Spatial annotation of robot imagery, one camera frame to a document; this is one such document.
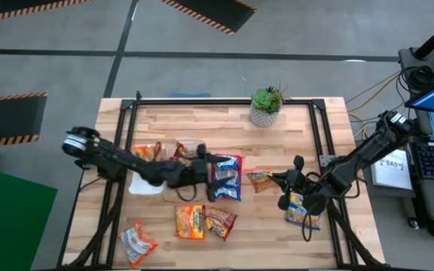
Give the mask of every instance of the green mat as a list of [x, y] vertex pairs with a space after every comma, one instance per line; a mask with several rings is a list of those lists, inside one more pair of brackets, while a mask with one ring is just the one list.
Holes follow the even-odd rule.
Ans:
[[0, 270], [30, 270], [57, 190], [0, 172]]

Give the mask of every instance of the gray floor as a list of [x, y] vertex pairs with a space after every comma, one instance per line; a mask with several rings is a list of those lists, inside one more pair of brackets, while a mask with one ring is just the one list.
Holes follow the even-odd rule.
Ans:
[[[235, 36], [226, 36], [157, 0], [140, 0], [126, 50], [396, 56], [434, 33], [434, 1], [245, 2], [258, 12]], [[95, 0], [0, 21], [0, 48], [117, 50], [130, 3]], [[0, 55], [0, 96], [49, 92], [41, 139], [0, 147], [0, 170], [59, 190], [33, 269], [55, 266], [81, 174], [60, 151], [64, 132], [94, 124], [112, 63], [112, 57]], [[124, 58], [112, 96], [134, 96], [136, 90], [147, 97], [172, 91], [248, 96], [280, 81], [288, 96], [349, 99], [398, 70], [392, 62]], [[390, 87], [357, 113], [374, 117], [400, 102]], [[434, 269], [434, 239], [406, 225], [401, 200], [372, 197], [371, 204], [387, 263]]]

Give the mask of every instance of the succulent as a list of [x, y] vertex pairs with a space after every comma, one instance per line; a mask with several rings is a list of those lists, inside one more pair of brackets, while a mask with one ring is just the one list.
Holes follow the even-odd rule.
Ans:
[[279, 88], [268, 87], [258, 89], [252, 94], [252, 106], [268, 114], [278, 112], [283, 93]]

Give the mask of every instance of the wooden tabletop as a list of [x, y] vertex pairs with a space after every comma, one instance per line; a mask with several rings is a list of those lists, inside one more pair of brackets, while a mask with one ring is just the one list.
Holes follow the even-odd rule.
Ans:
[[[324, 99], [336, 153], [346, 155], [355, 145], [344, 100], [337, 97]], [[95, 128], [105, 139], [113, 141], [115, 137], [120, 103], [121, 99], [102, 100]], [[284, 105], [272, 127], [259, 128], [249, 121], [248, 105], [140, 105], [133, 144], [201, 139], [213, 153], [241, 155], [244, 169], [271, 167], [282, 172], [292, 168], [294, 156], [298, 154], [305, 159], [304, 173], [319, 172], [308, 110], [308, 107], [303, 105]], [[316, 113], [321, 141], [327, 154], [319, 111]], [[128, 115], [122, 142], [125, 142], [127, 136]], [[86, 172], [82, 185], [95, 178], [95, 172]], [[133, 226], [137, 220], [142, 220], [145, 230], [158, 243], [158, 247], [144, 259], [139, 268], [335, 267], [326, 212], [323, 212], [320, 218], [321, 230], [313, 231], [311, 241], [305, 242], [301, 228], [286, 222], [284, 212], [277, 207], [281, 195], [279, 188], [255, 193], [250, 180], [243, 176], [242, 202], [217, 200], [209, 204], [203, 187], [199, 187], [196, 201], [192, 204], [218, 206], [238, 216], [227, 241], [222, 241], [212, 232], [206, 233], [205, 240], [190, 241], [174, 236], [174, 208], [188, 203], [179, 201], [172, 190], [165, 190], [158, 196], [131, 194], [127, 189], [131, 178], [132, 172], [129, 172], [119, 232]], [[74, 260], [95, 233], [104, 187], [105, 182], [98, 181], [80, 192], [63, 263]], [[353, 187], [349, 195], [355, 193], [356, 189]], [[347, 200], [347, 209], [356, 235], [374, 257], [384, 262], [364, 185], [361, 186], [361, 196]], [[109, 231], [103, 243], [103, 253], [106, 253], [105, 242], [108, 241], [108, 236]], [[340, 238], [344, 258], [348, 259], [344, 234], [341, 231]], [[116, 244], [113, 267], [130, 267], [120, 240]]]

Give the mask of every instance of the white plant pot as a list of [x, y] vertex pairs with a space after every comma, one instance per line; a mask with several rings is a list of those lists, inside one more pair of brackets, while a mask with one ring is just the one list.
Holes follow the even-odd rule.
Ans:
[[278, 112], [268, 114], [265, 111], [260, 111], [258, 109], [255, 109], [251, 104], [250, 113], [249, 113], [250, 121], [252, 121], [254, 125], [259, 127], [269, 127], [276, 122], [277, 117], [279, 117], [280, 109], [282, 107], [283, 107], [283, 103], [281, 102]]

